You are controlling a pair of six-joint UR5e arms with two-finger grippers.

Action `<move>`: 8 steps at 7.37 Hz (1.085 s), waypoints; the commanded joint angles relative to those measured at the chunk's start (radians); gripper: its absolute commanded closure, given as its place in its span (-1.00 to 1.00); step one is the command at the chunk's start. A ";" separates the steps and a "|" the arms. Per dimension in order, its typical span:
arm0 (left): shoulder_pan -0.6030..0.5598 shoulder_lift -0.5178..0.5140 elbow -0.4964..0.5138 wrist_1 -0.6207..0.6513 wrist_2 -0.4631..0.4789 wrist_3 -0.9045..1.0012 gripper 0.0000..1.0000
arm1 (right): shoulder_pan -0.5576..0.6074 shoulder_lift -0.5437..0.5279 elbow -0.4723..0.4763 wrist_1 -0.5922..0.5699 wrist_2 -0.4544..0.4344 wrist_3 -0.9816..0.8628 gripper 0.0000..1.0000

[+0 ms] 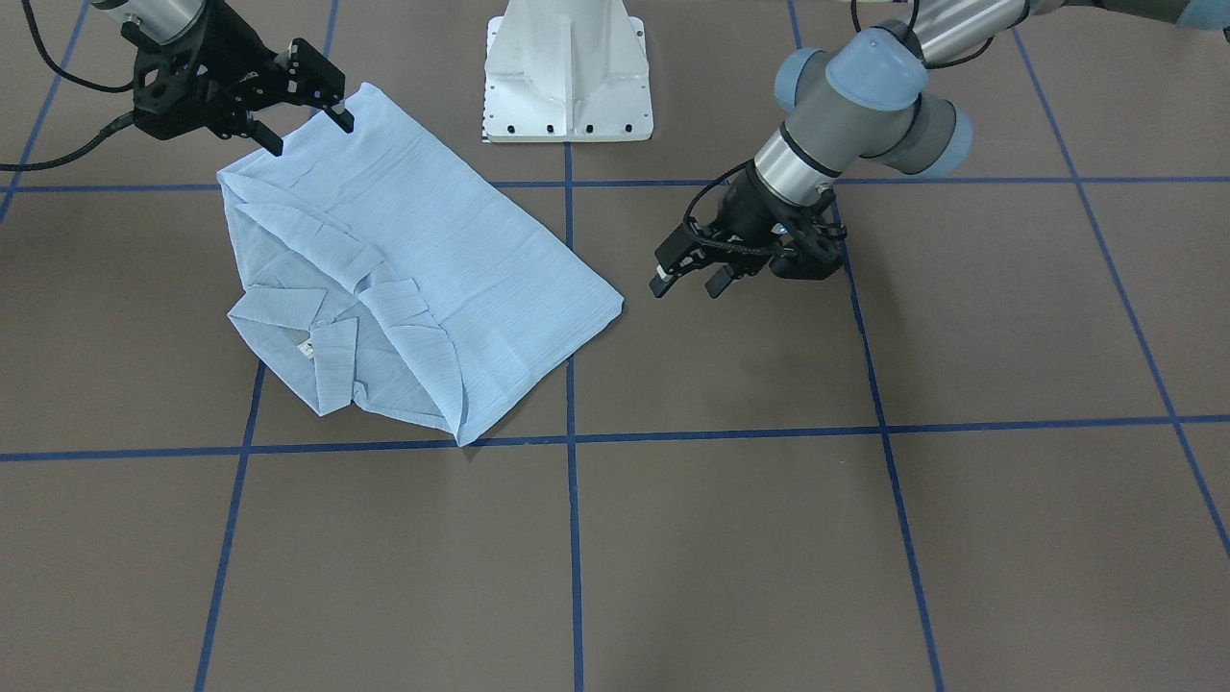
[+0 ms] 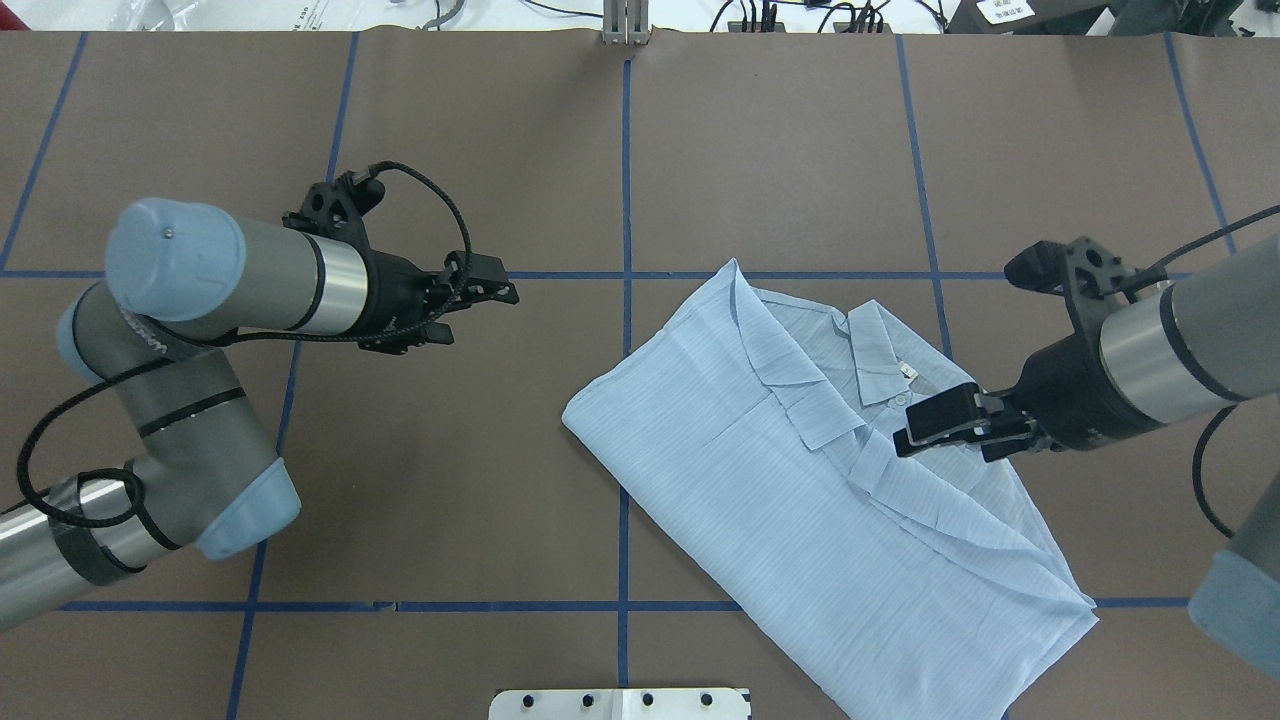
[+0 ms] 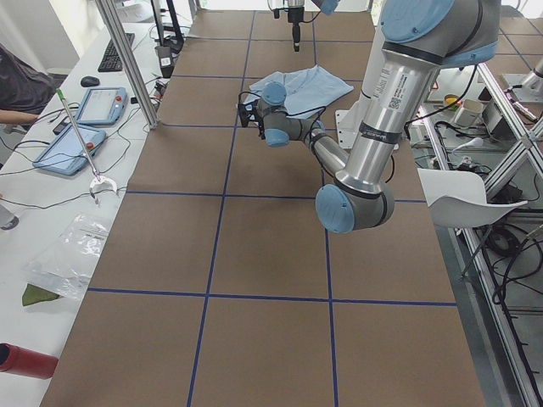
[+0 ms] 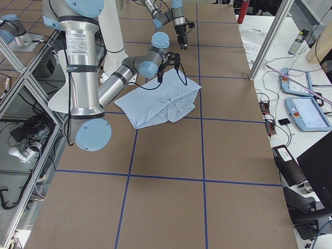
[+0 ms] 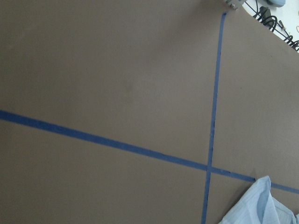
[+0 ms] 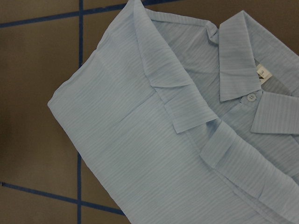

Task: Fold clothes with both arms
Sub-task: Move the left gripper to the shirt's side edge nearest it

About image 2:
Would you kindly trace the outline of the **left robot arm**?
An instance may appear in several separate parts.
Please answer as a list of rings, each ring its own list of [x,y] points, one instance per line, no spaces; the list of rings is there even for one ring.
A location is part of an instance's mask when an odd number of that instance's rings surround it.
[[[517,304],[500,259],[448,254],[439,272],[371,247],[379,200],[314,184],[276,225],[201,202],[145,199],[119,217],[105,277],[64,311],[58,347],[113,389],[143,452],[78,471],[3,514],[3,628],[142,573],[193,546],[221,560],[301,510],[274,434],[224,347],[250,329],[356,342],[380,354],[448,345],[442,313]]]

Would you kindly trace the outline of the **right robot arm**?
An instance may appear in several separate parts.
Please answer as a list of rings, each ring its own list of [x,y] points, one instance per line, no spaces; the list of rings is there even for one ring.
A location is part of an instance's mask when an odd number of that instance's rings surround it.
[[[1270,238],[1185,279],[1166,261],[1137,268],[1087,237],[1042,241],[1004,274],[1059,296],[1068,337],[1032,354],[996,392],[968,382],[906,411],[900,457],[974,445],[993,462],[1020,452],[1089,452],[1212,413],[1192,459],[1193,492],[1212,524],[1203,461],[1238,406],[1279,388],[1279,260]]]

